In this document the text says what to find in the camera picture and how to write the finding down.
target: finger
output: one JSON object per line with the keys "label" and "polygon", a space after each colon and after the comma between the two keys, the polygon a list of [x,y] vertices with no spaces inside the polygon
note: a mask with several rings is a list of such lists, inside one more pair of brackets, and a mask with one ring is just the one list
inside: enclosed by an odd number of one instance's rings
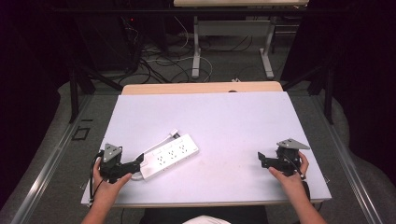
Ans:
{"label": "finger", "polygon": [[122,178],[120,178],[115,185],[121,189],[132,177],[132,174],[126,174],[125,176],[123,176]]}
{"label": "finger", "polygon": [[274,167],[270,167],[270,168],[268,168],[268,170],[271,173],[271,175],[273,175],[279,181],[282,181],[283,178],[285,178],[285,176],[282,174],[282,172],[278,171]]}
{"label": "finger", "polygon": [[308,166],[309,166],[309,162],[308,159],[306,158],[306,156],[303,154],[303,152],[299,151],[298,155],[301,158],[301,167],[300,170],[301,172],[305,175],[306,171],[308,170]]}

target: power strip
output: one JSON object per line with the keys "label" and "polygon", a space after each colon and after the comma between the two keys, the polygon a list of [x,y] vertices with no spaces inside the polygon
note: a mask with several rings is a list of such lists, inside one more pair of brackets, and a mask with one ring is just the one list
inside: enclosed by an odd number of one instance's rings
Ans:
{"label": "power strip", "polygon": [[145,154],[145,159],[140,164],[140,173],[144,179],[148,180],[169,167],[197,154],[198,151],[198,146],[195,145],[188,134],[185,134]]}

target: power cord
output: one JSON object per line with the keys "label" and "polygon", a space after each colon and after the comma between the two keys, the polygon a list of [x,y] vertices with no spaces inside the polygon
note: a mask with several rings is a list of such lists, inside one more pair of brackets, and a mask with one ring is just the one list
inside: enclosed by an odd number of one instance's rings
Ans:
{"label": "power cord", "polygon": [[92,204],[93,204],[93,196],[94,196],[94,192],[93,192],[93,167],[94,167],[94,165],[96,164],[96,160],[97,160],[98,158],[102,157],[102,156],[104,155],[104,153],[105,153],[105,152],[104,152],[103,150],[100,150],[100,151],[95,155],[95,157],[93,158],[92,163],[91,163],[91,170],[90,170],[90,202],[89,202],[90,208],[92,207]]}
{"label": "power cord", "polygon": [[183,49],[189,43],[189,32],[187,32],[186,27],[184,27],[184,25],[181,23],[181,21],[177,17],[175,17],[175,20],[177,20],[178,23],[180,24],[180,26],[183,28],[184,35],[186,36],[186,43],[184,43],[184,45],[180,47],[181,49]]}
{"label": "power cord", "polygon": [[305,175],[301,172],[300,168],[298,168],[296,164],[294,164],[294,162],[286,154],[283,154],[283,156],[286,158],[286,160],[288,160],[291,163],[294,169],[296,169],[297,173],[300,175],[300,178],[302,180],[305,180]]}
{"label": "power cord", "polygon": [[320,212],[320,209],[321,209],[321,206],[323,205],[323,202],[321,202],[320,204],[319,204],[319,208],[317,208],[317,211],[318,212]]}
{"label": "power cord", "polygon": [[237,44],[235,47],[231,48],[231,49],[210,49],[209,48],[201,48],[202,51],[208,51],[208,52],[232,52],[232,51],[244,51],[248,48],[250,48],[251,44],[253,43],[253,36],[250,37],[250,42],[248,43],[247,47],[245,47],[244,49],[237,49],[239,46],[241,46],[245,40],[248,39],[248,36],[246,36],[239,44]]}

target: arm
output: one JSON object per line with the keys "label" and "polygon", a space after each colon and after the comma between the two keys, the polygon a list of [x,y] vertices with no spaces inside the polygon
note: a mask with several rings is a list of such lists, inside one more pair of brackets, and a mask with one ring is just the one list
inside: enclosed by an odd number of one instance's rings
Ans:
{"label": "arm", "polygon": [[[306,159],[306,156],[303,153],[299,152],[299,156],[302,160],[300,169],[301,172],[305,175],[309,163],[308,160]],[[282,189],[285,191],[286,195],[288,196],[291,205],[294,207],[294,210],[296,211],[297,216],[302,224],[326,223],[326,221],[318,213],[315,207],[312,206],[311,202],[309,202],[305,194],[305,190],[299,174],[296,173],[291,176],[284,176],[274,167],[270,167],[269,171],[282,185]]]}
{"label": "arm", "polygon": [[132,176],[132,174],[127,174],[114,184],[107,183],[106,181],[102,181],[103,178],[99,174],[99,163],[100,160],[98,160],[93,167],[93,188],[96,192],[94,193],[94,201],[91,210],[82,220],[84,224],[105,223],[107,213],[116,201],[120,189]]}

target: gray floor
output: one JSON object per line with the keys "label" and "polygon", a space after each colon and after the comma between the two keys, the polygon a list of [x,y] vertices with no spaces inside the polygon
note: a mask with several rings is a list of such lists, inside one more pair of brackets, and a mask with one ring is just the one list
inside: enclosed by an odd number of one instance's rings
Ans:
{"label": "gray floor", "polygon": [[[205,47],[205,43],[210,43],[211,49],[230,49],[242,39],[244,39],[243,36],[209,37],[202,47]],[[270,55],[276,80],[280,78],[291,43],[292,37],[290,36],[280,36],[276,39],[276,52]],[[202,60],[201,66],[208,72],[212,69],[210,81],[231,81],[235,77],[242,81],[265,81],[262,61],[258,52],[261,44],[262,41],[255,38],[251,46],[244,51],[203,51],[202,57],[206,57],[210,64]],[[248,39],[240,46],[240,49],[247,45]],[[180,47],[174,47],[173,50],[187,51]],[[181,71],[178,66],[164,67],[156,63],[150,64],[169,78]],[[191,64],[192,60],[186,60],[181,61],[178,65],[187,69],[191,68]],[[177,78],[180,78],[179,81],[183,81],[185,76],[180,75]],[[121,84],[137,83],[142,79],[144,78],[125,78]],[[195,81],[202,82],[205,79],[206,76],[201,76]],[[106,85],[95,82],[95,86],[98,88],[95,95],[81,96],[83,110],[81,116],[72,126],[68,125],[71,112],[68,84],[59,89],[62,100],[55,118],[33,158],[29,170],[1,210],[1,223],[11,223],[12,220],[14,223],[18,223],[16,214],[25,216],[26,223],[79,223],[88,212],[88,208],[80,204],[83,193],[80,187],[87,182],[92,157],[97,152],[101,139],[105,135],[106,126],[117,99],[117,92]],[[350,176],[346,175],[346,168],[337,151],[338,143],[332,136],[331,128],[334,128],[337,131],[337,137],[340,137],[340,142],[343,146],[347,146],[348,127],[342,107],[334,102],[335,125],[329,128],[320,112],[321,96],[308,96],[305,88],[306,83],[294,88],[290,91],[290,99],[295,106],[310,146],[315,149],[314,153],[320,169],[331,180],[328,185],[332,199],[322,205],[320,213],[329,223],[375,223],[372,219],[367,218],[372,213],[367,215],[365,209],[362,209],[367,200],[362,201],[359,197],[359,192],[361,192],[359,188],[353,188],[353,180],[351,181]],[[90,128],[87,139],[84,141],[71,139],[70,135],[76,131],[78,126]],[[59,162],[50,163],[48,159],[53,157],[58,158]],[[396,207],[394,186],[373,165],[353,155],[351,157],[353,163],[349,165],[356,167],[359,178],[365,187],[363,189],[367,190],[363,192],[363,198],[369,196],[373,204],[373,206],[368,204],[369,207],[373,207],[374,211],[378,212],[383,223],[394,222],[396,220],[396,216],[392,214],[392,208]],[[48,185],[42,186],[43,189],[33,190],[32,186],[35,181],[43,174],[40,172],[49,168],[53,170],[53,173],[47,173],[45,176],[49,180]],[[37,196],[37,200],[34,203],[26,203],[26,197],[32,194]],[[25,204],[29,204],[31,209],[23,210]],[[21,211],[31,211],[31,213],[21,214]],[[107,223],[121,223],[121,218],[124,222],[137,223],[143,212],[143,209],[113,208]],[[270,223],[292,223],[297,220],[294,211],[287,204],[267,206],[267,213]]]}

